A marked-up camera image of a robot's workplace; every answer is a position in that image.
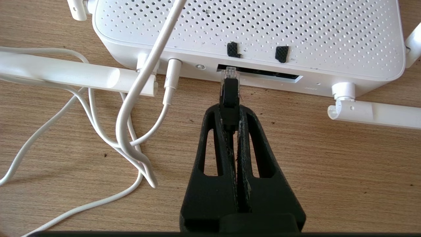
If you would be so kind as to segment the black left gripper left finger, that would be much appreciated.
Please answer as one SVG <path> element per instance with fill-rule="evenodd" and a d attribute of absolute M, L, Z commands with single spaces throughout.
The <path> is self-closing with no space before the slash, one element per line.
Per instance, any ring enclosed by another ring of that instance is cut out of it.
<path fill-rule="evenodd" d="M 204 173 L 210 130 L 213 132 L 217 176 Z M 238 210 L 236 187 L 233 133 L 224 130 L 219 105 L 213 105 L 204 114 L 196 157 L 180 210 L 180 230 L 219 232 L 220 219 Z"/>

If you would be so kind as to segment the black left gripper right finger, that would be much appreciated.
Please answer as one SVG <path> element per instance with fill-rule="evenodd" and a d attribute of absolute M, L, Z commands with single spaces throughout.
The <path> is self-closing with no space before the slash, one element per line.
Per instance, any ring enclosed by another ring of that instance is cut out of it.
<path fill-rule="evenodd" d="M 256 114 L 240 106 L 237 149 L 238 227 L 244 232 L 301 232 L 306 215 Z"/>

